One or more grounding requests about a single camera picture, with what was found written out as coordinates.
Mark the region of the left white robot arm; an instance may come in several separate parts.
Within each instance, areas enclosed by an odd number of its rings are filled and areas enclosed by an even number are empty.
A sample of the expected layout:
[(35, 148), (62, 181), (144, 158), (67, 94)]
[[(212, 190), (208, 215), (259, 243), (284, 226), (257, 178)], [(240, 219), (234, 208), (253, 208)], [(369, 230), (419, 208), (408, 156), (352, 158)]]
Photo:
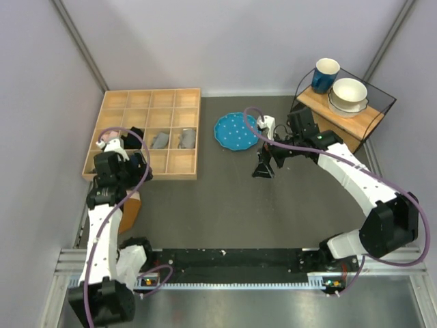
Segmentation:
[(127, 195), (152, 175), (141, 152), (127, 156), (101, 152), (94, 157), (94, 165), (96, 175), (86, 198), (86, 260), (68, 302), (84, 327), (107, 327), (133, 320), (137, 276), (154, 265), (155, 255), (146, 238), (122, 247), (117, 242)]

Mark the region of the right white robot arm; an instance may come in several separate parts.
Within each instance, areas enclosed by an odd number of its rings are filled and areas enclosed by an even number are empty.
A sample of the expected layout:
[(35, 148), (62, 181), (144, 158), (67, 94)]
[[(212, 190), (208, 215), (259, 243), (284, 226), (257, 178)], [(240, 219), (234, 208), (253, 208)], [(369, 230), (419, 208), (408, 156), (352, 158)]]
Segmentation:
[(361, 228), (323, 240), (318, 260), (329, 271), (344, 258), (385, 255), (415, 241), (419, 233), (419, 203), (413, 194), (370, 172), (332, 130), (320, 131), (309, 108), (289, 113), (285, 138), (275, 133), (272, 116), (260, 114), (251, 131), (263, 140), (254, 177), (274, 177), (270, 162), (282, 167), (286, 158), (305, 156), (328, 172), (357, 202), (365, 216)]

